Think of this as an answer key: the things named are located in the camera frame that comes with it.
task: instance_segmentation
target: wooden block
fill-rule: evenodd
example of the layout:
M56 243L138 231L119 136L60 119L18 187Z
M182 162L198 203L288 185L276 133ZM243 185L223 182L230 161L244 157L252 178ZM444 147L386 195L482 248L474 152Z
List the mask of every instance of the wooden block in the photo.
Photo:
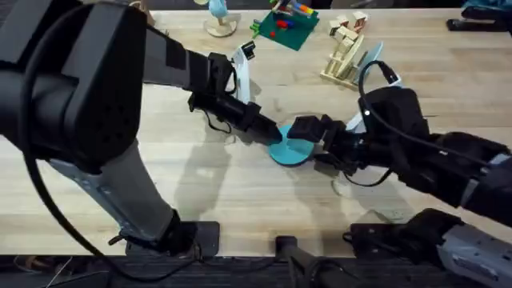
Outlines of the wooden block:
M339 27L338 30L336 30L336 34L334 35L334 38L336 38L336 40L341 42L341 41L343 41L343 39L345 37L348 37L348 39L355 41L358 38L358 34L344 26L341 26L341 27Z
M344 14L337 16L336 21L340 26L345 26L347 28L349 26L349 19Z
M338 21L332 20L329 21L330 29L329 29L329 36L334 36L336 33L336 30L340 27Z
M364 14L363 12L361 11L356 11L356 12L353 12L352 15L354 16L355 18L355 24L354 24L354 29L357 27L361 27L359 28L359 30L362 29L362 26L365 25L367 19L368 19L368 15Z
M338 79L332 75L328 75L325 71L320 72L320 78L330 81L334 84L344 86L352 91L357 91L358 87L347 80Z
M343 47L343 49L349 50L352 47L353 44L354 44L354 41L352 41L352 40L350 40L348 38L345 38L340 43L340 49L341 49L341 47Z

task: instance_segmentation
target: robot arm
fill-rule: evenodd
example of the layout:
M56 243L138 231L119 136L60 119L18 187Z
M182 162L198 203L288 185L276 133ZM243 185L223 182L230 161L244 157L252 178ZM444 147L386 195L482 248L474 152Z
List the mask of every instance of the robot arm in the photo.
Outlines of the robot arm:
M323 141L320 162L333 165L347 177L368 166L387 167L409 187L454 206L512 227L512 158L503 144L470 134L431 134L416 93L386 87L366 96L386 122L422 142L455 150L478 160L472 162L443 150L412 142L389 131L359 100L362 133L347 131L345 124L327 115L297 118L288 137Z
M0 134L19 147L23 71L45 31L75 0L23 0L0 29ZM206 110L243 131L280 141L259 106L226 91L233 68L147 26L140 11L99 3L74 17L51 42L32 100L32 150L75 181L120 225L120 235L176 254L190 246L176 210L160 196L138 152L142 82L192 91L190 109Z

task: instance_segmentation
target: colorful toy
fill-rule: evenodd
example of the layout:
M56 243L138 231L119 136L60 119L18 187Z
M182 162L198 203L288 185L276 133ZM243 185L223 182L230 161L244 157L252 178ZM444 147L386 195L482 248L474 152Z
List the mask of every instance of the colorful toy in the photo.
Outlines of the colorful toy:
M204 22L204 29L208 34L214 37L227 37L232 35L237 29L237 21L229 19L226 0L210 0L208 10L215 19L208 19Z
M272 41L298 51L318 24L318 12L295 0L270 0L272 11L256 26L253 37L260 34Z

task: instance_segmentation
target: wire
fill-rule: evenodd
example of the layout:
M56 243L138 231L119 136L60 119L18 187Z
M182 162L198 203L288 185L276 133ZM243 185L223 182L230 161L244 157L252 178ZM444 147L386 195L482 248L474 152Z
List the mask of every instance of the wire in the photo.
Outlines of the wire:
M311 264L309 264L308 267L306 267L306 269L304 271L304 280L306 281L306 284L309 284L309 286L311 286L311 287L320 286L318 284L318 272L320 271L321 268L323 268L325 266L336 267L336 268L340 269L340 271L343 272L344 274L352 277L355 280L359 280L358 277L356 277L355 275L353 275L352 273L347 271L345 269L345 267L343 267L337 261L335 261L333 259L329 259L329 258L318 258L317 260L315 260Z
M206 110L204 110L204 109L201 109L201 110L202 110L202 112L204 112L204 113L205 113L206 118L208 118L208 126L209 126L211 129L213 129L213 130L215 130L215 131L224 132L224 133L226 133L226 134L231 134L231 132L233 131L233 129L231 128L231 124L229 124L228 122L226 122L227 129L228 129L228 130L224 130L224 129L221 129L221 128L217 128L217 127L215 127L215 126L211 123L210 116L208 115L208 112L207 112Z
M59 269L57 271L57 273L55 274L55 276L50 280L50 282L48 283L48 285L46 285L46 288L50 287L50 285L55 281L55 279L60 275L60 273L64 270L64 268L66 268L66 266L68 264L70 264L71 260L73 260L73 256L70 257L70 259L64 263L64 265L62 265L61 269Z
M26 267L24 267L24 266L20 266L20 265L18 264L19 256L20 256L20 255L16 255L16 257L14 257L14 259L13 259L13 264L16 266L16 268L20 269L20 270L21 270L21 271L23 271L23 272L34 273L34 274L39 274L39 273L41 273L41 271L37 271L37 270L33 270L33 269L26 268Z
M479 165L484 166L484 167L490 166L489 163L484 162L483 160L476 159L474 157L471 157L471 156L469 156L467 154L458 152L456 150L445 148L443 146L440 146L440 145L437 145L437 144L433 144L433 143L421 140L420 138L416 138L415 136L408 135L407 133L404 133L404 132L400 131L399 129L395 128L394 126L392 126L388 122L386 122L384 119L382 119L382 117L375 112L375 109L367 101L366 93L365 93L364 87L363 87L364 86L364 82L365 82L366 72L374 64L377 64L381 68L381 71L386 76L386 78L389 77L391 79L396 79L397 76L396 76L396 73L393 72L393 70L387 64L385 64L383 61L380 61L380 60L370 61L366 66L364 66L362 68L361 73L359 74L359 80L358 80L359 97L364 102L365 108L370 112L370 114L372 114L374 116L374 118L377 121L379 121L381 124L383 124L384 127L387 128L388 130L394 132L395 134L397 134L397 135L399 135L399 136L401 136L401 137L403 137L403 138L405 138L405 139L407 139L407 140L409 140L411 142L416 142L418 144L427 146L429 148L440 150L440 151L443 151L445 153L452 154L452 155L458 156L460 158L464 158L464 159L466 159L468 161L474 162L474 163L479 164Z
M380 177L380 179L379 179L379 180L377 180L376 182L373 182L373 183L371 183L371 184L361 184L361 183L357 183L356 181L352 180L352 179L350 178L350 176L349 176L347 173L345 173L345 172L343 172L343 176L345 176L345 178L346 178L346 180L347 180L348 182L350 182L350 183L352 183L352 184L355 184L355 185L357 185L357 186L363 186L363 187L375 187L375 186L378 186L378 185L382 184L382 183L383 183L383 182L384 182L384 181L385 181L385 180L386 180L386 179L391 175L391 173L393 173L393 172L391 171L391 169L386 170L386 172L384 172L384 174Z
M57 220L58 224L69 234L71 237L77 241L82 247L91 252L94 256L98 257L105 264L108 265L109 268L112 269L113 272L118 274L119 276L126 278L135 282L158 282L165 278L168 278L172 274L190 266L192 263L196 262L197 259L194 259L180 267L172 270L171 272L164 274L162 276L157 276L153 278L142 278L133 276L121 270L116 264L114 264L107 256L105 256L98 248L92 245L87 239L83 237L80 232L76 230L76 228L67 220L66 216L60 211L60 209L55 204L52 199L48 189L44 181L42 180L41 172L39 171L38 164L36 162L36 158L34 156L34 152L32 151L31 146L31 102L32 102L32 94L34 92L34 84L36 80L36 74L38 68L41 65L42 58L45 56L49 44L55 39L58 32L61 30L66 23L72 18L76 18L79 14L89 13L93 4L85 4L79 7L75 7L72 10L66 12L63 16L61 16L41 38L38 45L34 49L33 56L30 58L23 79L21 95L20 95L20 111L18 116L18 140L20 150L23 152L23 158L25 160L26 168L28 170L30 180L34 184L36 191L42 202L45 204L48 211L54 216L55 220Z

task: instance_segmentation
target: wooden tabletop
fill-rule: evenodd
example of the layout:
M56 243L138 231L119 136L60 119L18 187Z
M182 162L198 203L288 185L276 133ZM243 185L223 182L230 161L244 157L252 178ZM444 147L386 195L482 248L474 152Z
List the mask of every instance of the wooden tabletop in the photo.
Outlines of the wooden tabletop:
M418 93L432 131L460 130L512 146L512 39L506 33L448 32L445 21L460 10L368 10L363 47L384 41L382 59ZM231 54L250 40L253 19L268 11L243 11L229 38L212 38L202 28L207 11L155 12L159 28L186 48ZM320 11L315 32L299 52L266 38L255 40L250 61L252 98L265 116L291 123L298 115L328 114L349 120L358 95L321 80L334 40L328 21L342 10ZM373 73L367 89L383 85ZM512 230L407 188L395 176L375 188L347 184L314 164L277 165L258 143L208 128L202 113L190 113L190 93L165 86L144 87L138 132L146 167L164 197L184 220L221 224L223 255L268 255L274 238L295 235L299 245L324 255L351 255L342 233L353 222L406 222L433 207L512 242ZM52 219L36 195L21 154L0 140L0 254L84 254ZM46 164L44 179L57 204L89 240L107 254L124 244L106 244L118 228L85 192ZM356 174L371 182L381 170Z

